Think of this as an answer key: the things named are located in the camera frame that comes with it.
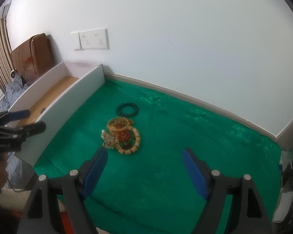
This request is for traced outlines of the blue grey bedding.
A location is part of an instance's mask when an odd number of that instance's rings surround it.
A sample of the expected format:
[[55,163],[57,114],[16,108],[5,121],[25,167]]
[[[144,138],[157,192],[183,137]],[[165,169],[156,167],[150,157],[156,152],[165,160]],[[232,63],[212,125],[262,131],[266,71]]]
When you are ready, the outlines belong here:
[[8,111],[16,100],[29,88],[19,74],[15,74],[11,83],[6,85],[6,92],[0,100],[0,113]]

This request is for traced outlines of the cluttered items beside table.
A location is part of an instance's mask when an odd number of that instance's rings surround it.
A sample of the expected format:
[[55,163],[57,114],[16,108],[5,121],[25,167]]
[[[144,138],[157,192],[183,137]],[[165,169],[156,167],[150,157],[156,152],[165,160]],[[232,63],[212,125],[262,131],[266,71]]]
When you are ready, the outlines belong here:
[[293,233],[293,150],[282,151],[281,189],[272,218],[273,233]]

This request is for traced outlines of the white cardboard box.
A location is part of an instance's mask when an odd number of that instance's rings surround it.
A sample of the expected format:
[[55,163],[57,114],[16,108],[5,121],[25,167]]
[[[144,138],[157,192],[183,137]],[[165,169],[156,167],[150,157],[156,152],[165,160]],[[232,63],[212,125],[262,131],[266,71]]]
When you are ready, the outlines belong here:
[[81,105],[105,82],[103,65],[64,61],[34,82],[10,111],[30,110],[31,117],[9,123],[46,123],[46,131],[26,139],[15,156],[34,166],[53,137]]

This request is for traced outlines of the beige curtain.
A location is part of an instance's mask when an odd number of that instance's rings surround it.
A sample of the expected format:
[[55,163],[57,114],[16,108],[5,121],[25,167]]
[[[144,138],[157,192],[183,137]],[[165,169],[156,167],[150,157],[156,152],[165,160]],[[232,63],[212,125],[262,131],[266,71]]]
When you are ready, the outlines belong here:
[[11,83],[10,73],[13,70],[11,61],[11,46],[9,42],[6,18],[0,18],[0,86],[6,91],[7,84]]

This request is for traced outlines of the brown wooden headboard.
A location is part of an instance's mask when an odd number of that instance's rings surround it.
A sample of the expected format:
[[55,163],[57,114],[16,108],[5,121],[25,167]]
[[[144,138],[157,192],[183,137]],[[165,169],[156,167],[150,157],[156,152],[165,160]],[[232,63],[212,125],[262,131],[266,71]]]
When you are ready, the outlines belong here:
[[32,36],[10,54],[13,68],[30,85],[55,66],[50,40],[45,33]]

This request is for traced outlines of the gold bangle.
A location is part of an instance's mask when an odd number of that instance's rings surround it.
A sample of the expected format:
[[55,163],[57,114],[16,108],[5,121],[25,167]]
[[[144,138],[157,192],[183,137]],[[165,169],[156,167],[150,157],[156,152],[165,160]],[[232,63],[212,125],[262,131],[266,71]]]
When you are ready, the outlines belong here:
[[107,123],[107,128],[110,132],[118,133],[127,130],[129,126],[132,126],[133,124],[134,121],[131,119],[127,119],[125,117],[115,117]]

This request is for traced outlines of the red bead ornament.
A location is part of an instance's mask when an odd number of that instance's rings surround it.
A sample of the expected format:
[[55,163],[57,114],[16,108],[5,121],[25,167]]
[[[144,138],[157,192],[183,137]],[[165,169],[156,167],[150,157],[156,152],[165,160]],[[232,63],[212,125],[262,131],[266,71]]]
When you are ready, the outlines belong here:
[[128,141],[131,140],[131,134],[127,130],[123,130],[119,132],[117,135],[118,135],[118,139],[124,143],[127,143]]

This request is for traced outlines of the green satin cloth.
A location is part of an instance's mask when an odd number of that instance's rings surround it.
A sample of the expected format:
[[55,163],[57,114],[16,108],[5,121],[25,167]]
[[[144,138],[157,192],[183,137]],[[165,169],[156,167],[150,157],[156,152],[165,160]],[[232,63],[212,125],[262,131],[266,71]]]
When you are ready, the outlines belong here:
[[85,201],[92,221],[109,233],[191,233],[205,201],[182,163],[190,147],[227,176],[249,174],[272,216],[280,192],[280,147],[235,121],[169,95],[106,80],[49,143],[37,174],[58,177],[78,169],[102,146],[101,132],[122,103],[138,106],[133,118],[138,150],[108,150],[108,161]]

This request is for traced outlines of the white wall switch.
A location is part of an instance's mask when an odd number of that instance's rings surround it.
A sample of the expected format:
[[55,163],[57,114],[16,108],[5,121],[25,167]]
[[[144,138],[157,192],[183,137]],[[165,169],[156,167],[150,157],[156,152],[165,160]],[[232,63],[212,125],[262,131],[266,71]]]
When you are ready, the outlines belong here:
[[80,35],[79,32],[73,32],[71,33],[71,40],[72,40],[72,45],[75,50],[80,50],[81,49],[81,43],[80,43]]

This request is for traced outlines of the white wall socket panel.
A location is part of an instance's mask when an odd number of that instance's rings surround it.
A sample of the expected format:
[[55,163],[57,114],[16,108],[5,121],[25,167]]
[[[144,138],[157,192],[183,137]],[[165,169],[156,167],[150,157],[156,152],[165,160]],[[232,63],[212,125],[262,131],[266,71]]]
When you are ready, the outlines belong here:
[[108,50],[108,32],[106,28],[99,28],[95,30],[89,30],[79,33],[81,48]]

